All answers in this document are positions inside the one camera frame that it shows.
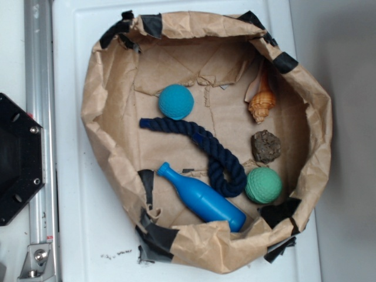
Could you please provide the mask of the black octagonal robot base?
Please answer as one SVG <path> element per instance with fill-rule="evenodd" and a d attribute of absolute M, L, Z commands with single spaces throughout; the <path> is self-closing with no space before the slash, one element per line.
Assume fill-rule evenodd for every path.
<path fill-rule="evenodd" d="M 41 127 L 1 94 L 1 226 L 8 225 L 44 185 Z"/>

